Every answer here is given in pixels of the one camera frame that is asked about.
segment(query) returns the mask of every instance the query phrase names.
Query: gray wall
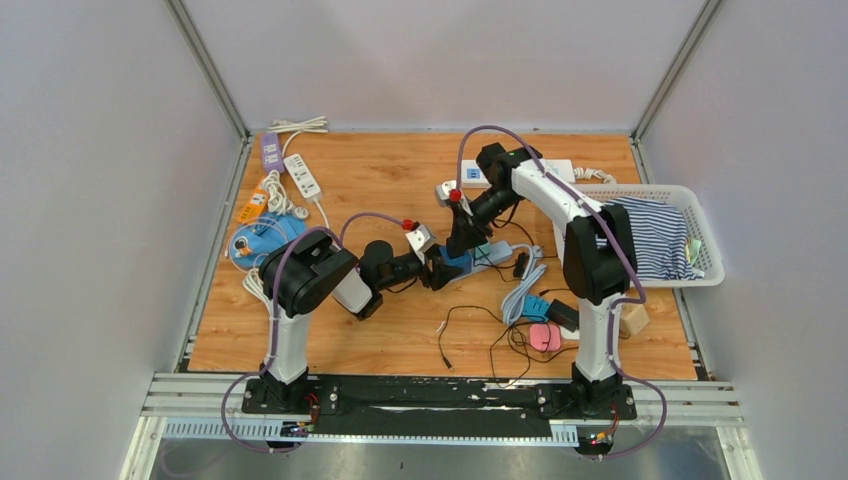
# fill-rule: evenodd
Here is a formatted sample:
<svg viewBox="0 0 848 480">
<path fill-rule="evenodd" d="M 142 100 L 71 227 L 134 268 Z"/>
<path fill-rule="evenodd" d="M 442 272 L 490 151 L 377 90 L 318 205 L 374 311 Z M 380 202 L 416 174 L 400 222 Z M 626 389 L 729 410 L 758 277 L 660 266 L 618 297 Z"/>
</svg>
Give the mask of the gray wall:
<svg viewBox="0 0 848 480">
<path fill-rule="evenodd" d="M 4 2 L 0 45 L 0 476 L 115 478 L 238 140 L 164 2 Z"/>
<path fill-rule="evenodd" d="M 633 128 L 703 0 L 188 0 L 251 128 Z"/>
<path fill-rule="evenodd" d="M 686 298 L 768 479 L 848 470 L 846 18 L 839 0 L 725 2 L 646 141 L 717 233 L 727 279 Z"/>
</svg>

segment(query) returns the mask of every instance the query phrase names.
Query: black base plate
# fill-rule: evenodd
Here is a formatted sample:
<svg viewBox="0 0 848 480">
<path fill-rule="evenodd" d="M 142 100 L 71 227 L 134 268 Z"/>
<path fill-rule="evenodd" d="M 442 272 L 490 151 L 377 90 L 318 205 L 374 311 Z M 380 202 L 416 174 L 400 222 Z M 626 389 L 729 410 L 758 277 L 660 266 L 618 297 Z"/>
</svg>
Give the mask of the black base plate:
<svg viewBox="0 0 848 480">
<path fill-rule="evenodd" d="M 309 402 L 306 400 L 298 402 L 293 411 L 286 411 L 283 408 L 282 403 L 268 392 L 265 382 L 258 378 L 248 380 L 247 387 L 244 391 L 245 395 L 241 403 L 241 411 L 244 413 L 260 415 L 280 413 L 309 415 L 310 413 Z M 339 383 L 337 381 L 333 378 L 323 377 L 319 377 L 314 380 L 307 380 L 306 389 L 303 394 L 305 396 L 310 393 L 313 393 L 318 397 L 319 404 L 321 405 L 321 415 L 333 415 L 336 413 L 339 405 Z M 335 394 L 336 400 L 331 399 L 332 394 Z"/>
<path fill-rule="evenodd" d="M 580 411 L 579 402 L 574 401 L 569 387 L 568 383 L 536 385 L 536 398 L 544 397 L 545 399 L 545 403 L 539 407 L 539 415 L 548 419 L 612 421 L 615 414 L 610 405 L 615 405 L 621 420 L 636 419 L 636 402 L 633 401 L 633 390 L 629 385 L 621 385 L 608 401 L 588 411 Z"/>
</svg>

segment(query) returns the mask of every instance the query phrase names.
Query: white plastic basket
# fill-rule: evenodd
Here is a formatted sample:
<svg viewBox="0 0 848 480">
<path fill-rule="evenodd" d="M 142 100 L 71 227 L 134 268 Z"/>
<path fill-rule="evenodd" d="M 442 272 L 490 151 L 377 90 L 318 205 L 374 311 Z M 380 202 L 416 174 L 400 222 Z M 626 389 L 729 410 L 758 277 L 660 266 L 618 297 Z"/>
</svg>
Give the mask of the white plastic basket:
<svg viewBox="0 0 848 480">
<path fill-rule="evenodd" d="M 677 185 L 622 185 L 622 184 L 579 184 L 578 190 L 589 197 L 606 202 L 618 197 L 636 197 L 663 202 L 676 207 L 683 214 L 689 235 L 697 238 L 703 245 L 698 254 L 695 268 L 705 272 L 698 280 L 645 280 L 642 285 L 648 288 L 684 288 L 709 287 L 724 280 L 724 267 L 713 233 L 707 224 L 704 210 L 692 190 Z"/>
</svg>

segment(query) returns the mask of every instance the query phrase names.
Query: striped shirt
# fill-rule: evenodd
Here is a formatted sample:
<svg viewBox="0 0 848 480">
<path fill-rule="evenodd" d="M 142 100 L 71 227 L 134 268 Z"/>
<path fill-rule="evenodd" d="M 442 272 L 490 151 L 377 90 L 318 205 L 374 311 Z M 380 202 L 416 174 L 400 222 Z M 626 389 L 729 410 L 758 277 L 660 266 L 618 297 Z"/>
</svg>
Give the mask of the striped shirt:
<svg viewBox="0 0 848 480">
<path fill-rule="evenodd" d="M 703 277 L 703 273 L 696 272 L 686 259 L 689 232 L 683 214 L 677 208 L 636 197 L 615 198 L 607 203 L 623 206 L 630 216 L 640 280 L 696 280 Z M 598 239 L 598 246 L 606 243 L 606 239 Z"/>
</svg>

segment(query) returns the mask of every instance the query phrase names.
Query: wooden tabletop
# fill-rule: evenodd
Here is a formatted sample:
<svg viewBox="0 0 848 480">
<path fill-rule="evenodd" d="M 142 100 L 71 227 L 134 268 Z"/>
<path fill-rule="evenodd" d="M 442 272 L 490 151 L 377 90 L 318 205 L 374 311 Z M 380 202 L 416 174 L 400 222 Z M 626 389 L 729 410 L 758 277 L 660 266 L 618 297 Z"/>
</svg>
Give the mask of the wooden tabletop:
<svg viewBox="0 0 848 480">
<path fill-rule="evenodd" d="M 450 233 L 451 213 L 440 208 L 434 197 L 436 184 L 455 176 L 460 134 L 418 133 L 330 133 L 303 134 L 292 141 L 288 154 L 300 153 L 321 185 L 322 206 L 330 226 L 338 232 L 347 218 L 362 211 L 380 211 L 397 218 L 421 222 L 444 243 Z M 546 158 L 571 159 L 575 167 L 600 168 L 619 183 L 639 183 L 639 176 L 624 135 L 526 135 L 526 140 Z M 480 148 L 500 141 L 507 149 L 515 143 L 505 136 L 476 134 L 468 142 L 464 158 L 475 158 Z M 264 174 L 258 140 L 247 165 L 235 218 Z M 284 185 L 295 203 L 303 205 L 288 175 Z M 468 190 L 471 196 L 482 190 Z M 322 223 L 314 205 L 307 206 L 309 225 Z M 514 221 L 528 230 L 546 255 L 556 253 L 551 221 L 534 205 L 522 202 Z M 237 226 L 233 220 L 229 231 Z M 373 240 L 386 240 L 395 252 L 408 249 L 403 231 L 396 225 L 373 218 L 356 220 L 345 238 L 345 247 L 361 255 Z M 525 243 L 518 228 L 507 225 L 496 230 L 492 241 Z M 547 272 L 531 289 L 565 288 L 556 258 L 545 259 Z M 503 271 L 511 280 L 511 270 Z M 265 307 L 242 286 L 244 273 L 223 254 L 197 335 L 189 370 L 256 370 L 268 346 L 269 321 Z M 454 282 L 433 292 L 420 284 L 400 294 L 384 292 L 383 306 L 374 316 L 358 321 L 334 301 L 325 301 L 315 312 L 309 334 L 308 361 L 313 373 L 419 374 L 436 376 L 491 376 L 491 344 L 504 333 L 504 325 L 485 311 L 459 309 L 453 312 L 442 337 L 442 348 L 455 368 L 450 372 L 437 346 L 437 329 L 450 307 L 479 305 L 500 316 L 504 295 L 516 286 L 505 283 L 494 269 Z M 569 291 L 551 292 L 576 307 Z M 649 379 L 695 379 L 695 371 L 672 292 L 648 290 L 646 305 L 651 322 L 638 335 L 622 340 L 624 369 Z M 576 346 L 563 341 L 564 347 Z M 546 359 L 531 349 L 534 358 Z M 549 363 L 533 362 L 528 377 L 569 377 L 576 350 L 564 352 Z M 493 349 L 497 376 L 517 376 L 527 360 L 513 352 L 504 338 Z"/>
</svg>

